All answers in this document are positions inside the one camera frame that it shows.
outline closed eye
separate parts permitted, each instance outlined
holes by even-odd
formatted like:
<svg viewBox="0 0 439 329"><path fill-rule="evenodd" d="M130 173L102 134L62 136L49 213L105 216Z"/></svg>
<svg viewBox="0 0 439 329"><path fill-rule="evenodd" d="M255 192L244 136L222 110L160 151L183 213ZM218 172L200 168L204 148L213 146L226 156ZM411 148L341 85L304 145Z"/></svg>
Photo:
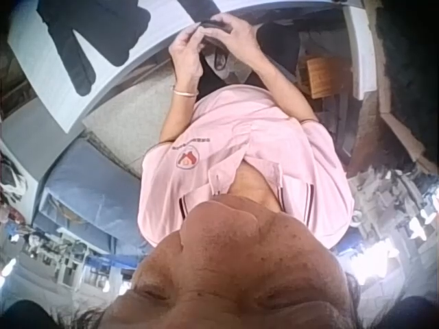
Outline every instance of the closed eye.
<svg viewBox="0 0 439 329"><path fill-rule="evenodd" d="M153 284L146 284L146 285L142 285L141 287L135 287L133 291L137 295L146 297L150 300L158 300L160 302L166 302L169 299L169 296L165 293L165 291L161 287Z"/></svg>
<svg viewBox="0 0 439 329"><path fill-rule="evenodd" d="M259 308L265 310L279 310L290 306L297 306L307 302L322 300L322 294L315 289L296 289L294 287L276 287L256 298Z"/></svg>

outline neck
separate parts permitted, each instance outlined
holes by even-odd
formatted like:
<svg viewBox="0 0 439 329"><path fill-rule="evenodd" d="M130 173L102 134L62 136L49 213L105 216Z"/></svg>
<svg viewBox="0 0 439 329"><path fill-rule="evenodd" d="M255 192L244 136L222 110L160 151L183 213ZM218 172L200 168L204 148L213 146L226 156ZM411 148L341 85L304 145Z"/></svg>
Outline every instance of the neck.
<svg viewBox="0 0 439 329"><path fill-rule="evenodd" d="M242 162L236 172L235 181L227 194L246 197L267 209L280 212L281 207L265 178L247 162Z"/></svg>

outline gold bracelet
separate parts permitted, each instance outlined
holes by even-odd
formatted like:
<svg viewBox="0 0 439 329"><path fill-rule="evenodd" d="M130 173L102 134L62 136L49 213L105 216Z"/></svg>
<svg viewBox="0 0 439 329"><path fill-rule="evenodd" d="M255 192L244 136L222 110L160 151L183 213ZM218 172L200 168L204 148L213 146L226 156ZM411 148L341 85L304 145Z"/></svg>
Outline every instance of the gold bracelet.
<svg viewBox="0 0 439 329"><path fill-rule="evenodd" d="M197 97L198 94L200 93L198 90L197 90L197 93L184 93L182 91L176 90L175 87L172 89L172 91L174 92L174 94L176 94L178 96L183 96L183 97Z"/></svg>

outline chest logo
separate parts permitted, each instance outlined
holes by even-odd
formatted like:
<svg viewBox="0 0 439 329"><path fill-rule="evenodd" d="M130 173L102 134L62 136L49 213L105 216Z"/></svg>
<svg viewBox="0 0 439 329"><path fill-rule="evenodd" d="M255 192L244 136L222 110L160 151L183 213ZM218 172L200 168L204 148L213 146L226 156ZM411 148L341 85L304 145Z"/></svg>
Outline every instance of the chest logo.
<svg viewBox="0 0 439 329"><path fill-rule="evenodd" d="M177 157L177 167L180 169L194 168L200 159L200 154L194 146L185 147Z"/></svg>

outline pink polo shirt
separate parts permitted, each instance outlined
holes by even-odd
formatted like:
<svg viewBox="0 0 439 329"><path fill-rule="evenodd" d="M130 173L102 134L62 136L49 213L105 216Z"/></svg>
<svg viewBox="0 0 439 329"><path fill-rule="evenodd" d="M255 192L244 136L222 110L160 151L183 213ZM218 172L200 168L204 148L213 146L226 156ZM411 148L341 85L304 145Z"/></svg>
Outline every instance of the pink polo shirt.
<svg viewBox="0 0 439 329"><path fill-rule="evenodd" d="M327 130L300 124L268 91L245 85L219 89L195 105L191 125L143 161L139 206L142 235L156 246L178 230L191 209L227 193L245 160L266 178L292 220L327 248L351 222L353 198Z"/></svg>

